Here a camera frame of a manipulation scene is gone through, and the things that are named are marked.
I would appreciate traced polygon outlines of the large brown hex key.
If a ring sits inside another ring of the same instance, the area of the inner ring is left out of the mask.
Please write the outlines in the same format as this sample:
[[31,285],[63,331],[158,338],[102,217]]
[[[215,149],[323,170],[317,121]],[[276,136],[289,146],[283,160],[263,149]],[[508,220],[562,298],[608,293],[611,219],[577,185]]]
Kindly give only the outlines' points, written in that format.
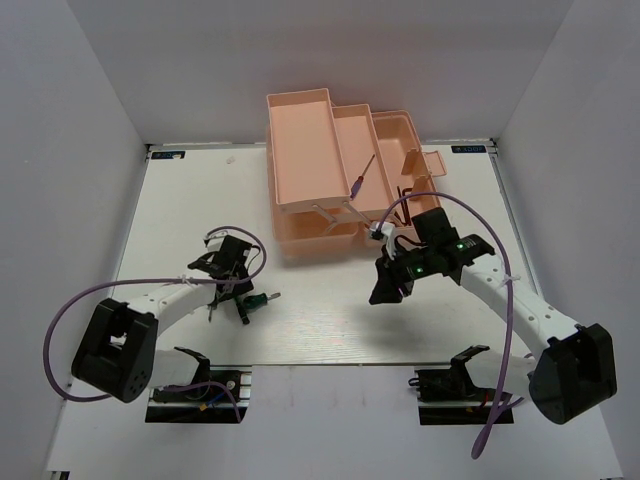
[[[412,193],[412,187],[407,187],[404,189],[401,189],[400,187],[397,187],[397,193],[398,193],[398,197],[402,198],[410,193]],[[408,205],[408,200],[403,200],[401,203],[401,209],[403,212],[403,224],[405,226],[411,226],[412,222],[411,222],[411,214],[410,214],[410,209],[409,209],[409,205]]]

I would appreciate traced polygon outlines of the green black screwdriver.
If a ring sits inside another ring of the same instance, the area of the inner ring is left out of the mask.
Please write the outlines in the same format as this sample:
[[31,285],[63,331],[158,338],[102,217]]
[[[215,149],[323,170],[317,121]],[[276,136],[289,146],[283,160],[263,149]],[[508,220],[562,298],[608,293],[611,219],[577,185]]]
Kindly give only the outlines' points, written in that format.
[[211,322],[213,318],[213,312],[217,310],[219,302],[216,298],[207,305],[207,321]]
[[243,325],[249,325],[250,324],[250,319],[248,316],[248,312],[243,304],[243,301],[240,297],[236,296],[233,298],[235,306],[236,306],[236,310],[238,312],[238,315],[242,321]]

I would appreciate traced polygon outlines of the stubby green screwdriver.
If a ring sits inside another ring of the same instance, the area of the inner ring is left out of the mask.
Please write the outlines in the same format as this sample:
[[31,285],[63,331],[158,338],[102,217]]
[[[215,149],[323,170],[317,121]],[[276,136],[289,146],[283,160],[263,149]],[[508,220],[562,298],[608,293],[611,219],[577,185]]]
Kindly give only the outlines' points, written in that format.
[[256,295],[248,295],[243,298],[242,305],[248,311],[255,311],[266,306],[270,301],[278,299],[280,296],[280,292],[275,292],[273,294],[260,293]]

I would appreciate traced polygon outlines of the blue red screwdriver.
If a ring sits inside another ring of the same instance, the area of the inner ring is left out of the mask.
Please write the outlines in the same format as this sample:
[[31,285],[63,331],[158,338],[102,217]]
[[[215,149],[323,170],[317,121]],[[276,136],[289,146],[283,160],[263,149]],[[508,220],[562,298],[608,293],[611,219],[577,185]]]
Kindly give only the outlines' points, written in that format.
[[356,180],[352,184],[351,189],[350,189],[350,199],[351,200],[354,200],[357,197],[357,195],[358,195],[358,193],[359,193],[359,191],[360,191],[360,189],[361,189],[361,187],[362,187],[362,185],[364,183],[364,178],[365,178],[365,176],[366,176],[366,174],[367,174],[367,172],[368,172],[368,170],[369,170],[369,168],[370,168],[370,166],[371,166],[371,164],[372,164],[372,162],[374,161],[375,158],[376,158],[376,154],[373,154],[370,157],[370,159],[368,160],[368,162],[366,163],[366,165],[365,165],[363,171],[361,172],[361,174],[356,178]]

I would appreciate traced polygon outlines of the pink plastic tool box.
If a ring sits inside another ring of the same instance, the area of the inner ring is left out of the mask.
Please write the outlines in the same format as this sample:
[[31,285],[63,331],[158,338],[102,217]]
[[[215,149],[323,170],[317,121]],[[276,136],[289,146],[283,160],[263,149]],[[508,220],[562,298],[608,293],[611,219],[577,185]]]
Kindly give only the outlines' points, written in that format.
[[[337,254],[370,242],[380,219],[409,238],[400,203],[411,218],[440,205],[435,178],[441,153],[422,148],[404,110],[374,112],[366,104],[336,106],[328,89],[267,97],[267,171],[274,238],[290,258]],[[354,200],[350,189],[376,154]],[[397,187],[412,187],[399,198]]]

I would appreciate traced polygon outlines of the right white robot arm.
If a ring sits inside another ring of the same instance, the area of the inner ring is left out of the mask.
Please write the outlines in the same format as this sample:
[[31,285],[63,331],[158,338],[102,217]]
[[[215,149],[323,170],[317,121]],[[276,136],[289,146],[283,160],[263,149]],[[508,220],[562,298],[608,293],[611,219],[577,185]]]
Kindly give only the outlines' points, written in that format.
[[616,394],[613,340],[604,327],[580,324],[508,275],[493,247],[477,234],[460,236],[443,209],[412,221],[419,240],[411,248],[399,244],[393,224],[371,225],[370,237],[383,246],[370,304],[399,304],[417,280],[441,275],[511,321],[528,349],[524,357],[505,358],[475,345],[455,355],[446,369],[420,370],[409,383],[421,401],[492,397],[501,385],[505,395],[532,401],[544,417],[562,425]]

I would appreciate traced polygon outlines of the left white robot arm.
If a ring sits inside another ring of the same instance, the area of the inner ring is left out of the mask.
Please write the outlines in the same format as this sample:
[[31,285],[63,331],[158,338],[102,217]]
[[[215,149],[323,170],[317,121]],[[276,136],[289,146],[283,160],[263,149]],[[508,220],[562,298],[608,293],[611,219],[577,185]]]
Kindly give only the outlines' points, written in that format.
[[170,326],[201,307],[213,307],[253,290],[247,262],[262,245],[218,232],[205,237],[206,251],[188,264],[187,277],[160,280],[160,287],[130,301],[97,304],[71,364],[72,376],[130,403],[145,389],[177,386],[199,399],[211,387],[206,362],[193,352],[156,347]]

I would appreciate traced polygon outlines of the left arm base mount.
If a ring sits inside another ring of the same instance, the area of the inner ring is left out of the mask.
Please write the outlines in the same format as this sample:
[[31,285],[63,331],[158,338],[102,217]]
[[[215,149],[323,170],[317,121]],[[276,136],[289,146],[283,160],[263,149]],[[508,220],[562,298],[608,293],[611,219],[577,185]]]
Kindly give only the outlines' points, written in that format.
[[248,410],[251,396],[250,367],[211,367],[205,381],[223,384],[207,385],[184,392],[155,389],[149,397],[145,422],[148,424],[238,424]]

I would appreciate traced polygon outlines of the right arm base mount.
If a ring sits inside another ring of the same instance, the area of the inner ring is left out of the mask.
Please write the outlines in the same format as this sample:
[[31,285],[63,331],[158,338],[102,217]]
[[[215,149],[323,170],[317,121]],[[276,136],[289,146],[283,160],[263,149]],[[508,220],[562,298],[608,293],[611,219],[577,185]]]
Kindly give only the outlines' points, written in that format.
[[408,386],[417,394],[421,426],[484,425],[495,391],[466,386],[451,368],[416,370]]

